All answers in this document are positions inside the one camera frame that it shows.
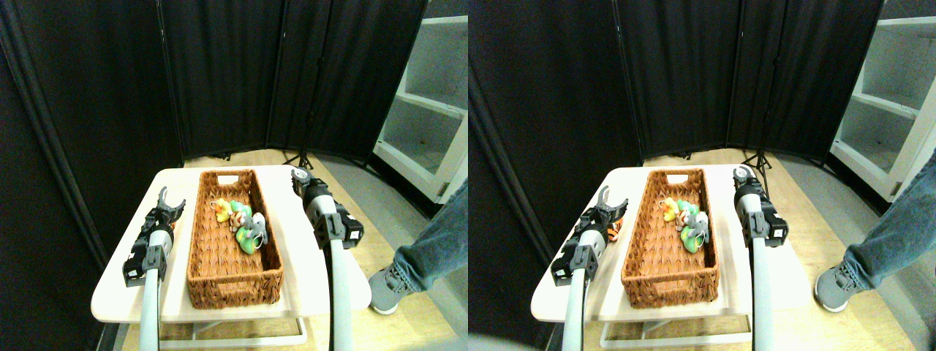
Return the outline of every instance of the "brown woven basket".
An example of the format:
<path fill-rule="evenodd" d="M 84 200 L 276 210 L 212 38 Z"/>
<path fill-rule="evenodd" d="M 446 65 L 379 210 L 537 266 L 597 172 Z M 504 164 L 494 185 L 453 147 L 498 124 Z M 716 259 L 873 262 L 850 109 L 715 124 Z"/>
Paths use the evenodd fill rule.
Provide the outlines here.
<path fill-rule="evenodd" d="M 684 183 L 669 183 L 667 175 L 689 178 Z M 697 204 L 709 216 L 711 240 L 695 254 L 683 248 L 676 221 L 663 220 L 658 202 L 667 197 Z M 715 245 L 718 235 L 711 229 L 714 220 L 710 208 L 701 168 L 650 172 L 621 270 L 621 281 L 632 307 L 656 308 L 718 297 L 719 259 Z"/>
<path fill-rule="evenodd" d="M 238 176 L 231 184 L 219 184 L 218 176 Z M 210 202 L 223 197 L 250 205 L 267 219 L 270 239 L 253 255 L 245 254 L 227 222 L 218 223 Z M 192 229 L 186 280 L 192 306 L 199 310 L 274 303 L 280 299 L 283 261 L 276 235 L 252 169 L 209 170 L 201 173 L 198 204 Z"/>

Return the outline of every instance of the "shelf unit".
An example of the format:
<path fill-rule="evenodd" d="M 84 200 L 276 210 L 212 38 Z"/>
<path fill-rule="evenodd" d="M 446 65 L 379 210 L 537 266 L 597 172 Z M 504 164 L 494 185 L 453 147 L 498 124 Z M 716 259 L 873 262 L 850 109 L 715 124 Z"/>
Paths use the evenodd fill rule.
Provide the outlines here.
<path fill-rule="evenodd" d="M 373 152 L 435 203 L 468 177 L 468 16 L 424 19 Z"/>
<path fill-rule="evenodd" d="M 831 152 L 893 201 L 929 157 L 934 120 L 936 17 L 878 21 Z"/>

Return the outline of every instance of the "black folding screen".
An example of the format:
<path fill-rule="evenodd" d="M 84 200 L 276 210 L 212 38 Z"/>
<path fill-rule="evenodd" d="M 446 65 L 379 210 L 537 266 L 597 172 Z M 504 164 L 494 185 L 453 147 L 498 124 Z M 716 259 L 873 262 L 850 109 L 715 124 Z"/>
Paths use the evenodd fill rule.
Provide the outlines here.
<path fill-rule="evenodd" d="M 0 294 L 4 325 L 28 326 L 6 347 L 94 346 L 104 264 L 154 174 L 182 162 L 154 9 L 0 2 Z"/>
<path fill-rule="evenodd" d="M 307 122 L 312 148 L 365 158 L 425 2 L 210 0 L 160 7 L 184 158 L 298 149 Z"/>
<path fill-rule="evenodd" d="M 331 2 L 289 1 L 285 9 L 276 96 L 267 147 L 298 149 L 312 110 Z"/>
<path fill-rule="evenodd" d="M 161 2 L 185 158 L 262 149 L 281 2 Z"/>
<path fill-rule="evenodd" d="M 614 11 L 471 7 L 469 330 L 539 344 L 536 283 L 607 173 L 640 162 Z"/>
<path fill-rule="evenodd" d="M 615 6 L 643 158 L 723 145 L 739 2 Z"/>
<path fill-rule="evenodd" d="M 825 157 L 881 7 L 798 0 L 615 4 L 644 159 L 758 148 L 765 134 L 769 150 Z"/>
<path fill-rule="evenodd" d="M 425 1 L 332 2 L 315 88 L 313 148 L 356 158 L 371 153 L 425 6 Z"/>
<path fill-rule="evenodd" d="M 55 180 L 16 83 L 0 55 L 0 289 L 9 350 L 90 349 L 100 326 L 88 308 L 101 269 L 83 241 Z"/>
<path fill-rule="evenodd" d="M 155 7 L 7 4 L 22 40 L 4 47 L 7 57 L 20 57 L 13 74 L 24 81 L 15 87 L 32 92 L 34 113 L 48 117 L 76 211 L 88 213 L 87 233 L 110 256 L 156 172 L 182 163 Z"/>
<path fill-rule="evenodd" d="M 848 106 L 882 1 L 787 1 L 767 146 L 823 158 Z"/>

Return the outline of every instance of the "person's leg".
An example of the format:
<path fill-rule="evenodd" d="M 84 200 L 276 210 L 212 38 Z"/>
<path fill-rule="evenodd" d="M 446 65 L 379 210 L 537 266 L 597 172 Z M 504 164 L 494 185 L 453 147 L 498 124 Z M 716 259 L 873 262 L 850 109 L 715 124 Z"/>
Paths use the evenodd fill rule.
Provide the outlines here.
<path fill-rule="evenodd" d="M 936 244 L 936 153 L 868 237 L 845 251 L 845 269 L 868 290 Z"/>
<path fill-rule="evenodd" d="M 877 288 L 885 277 L 936 247 L 936 153 L 920 169 L 860 244 L 816 279 L 813 294 L 830 312 L 845 308 L 854 294 Z"/>
<path fill-rule="evenodd" d="M 401 246 L 393 263 L 370 279 L 371 307 L 392 314 L 403 297 L 432 287 L 435 279 L 468 264 L 468 183 L 419 233 L 412 245 Z"/>
<path fill-rule="evenodd" d="M 412 245 L 400 246 L 393 266 L 415 292 L 426 291 L 432 282 L 468 264 L 468 183 L 419 233 Z"/>

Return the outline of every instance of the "gray sneaker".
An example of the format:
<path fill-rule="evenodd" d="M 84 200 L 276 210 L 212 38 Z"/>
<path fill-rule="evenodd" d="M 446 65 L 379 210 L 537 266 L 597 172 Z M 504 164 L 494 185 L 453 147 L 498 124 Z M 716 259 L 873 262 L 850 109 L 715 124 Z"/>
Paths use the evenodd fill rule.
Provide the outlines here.
<path fill-rule="evenodd" d="M 372 275 L 368 282 L 371 284 L 371 308 L 379 314 L 396 312 L 400 300 L 413 293 L 393 265 Z"/>
<path fill-rule="evenodd" d="M 865 289 L 858 286 L 842 262 L 819 275 L 812 294 L 827 311 L 841 312 L 848 306 L 848 299 L 862 291 Z"/>

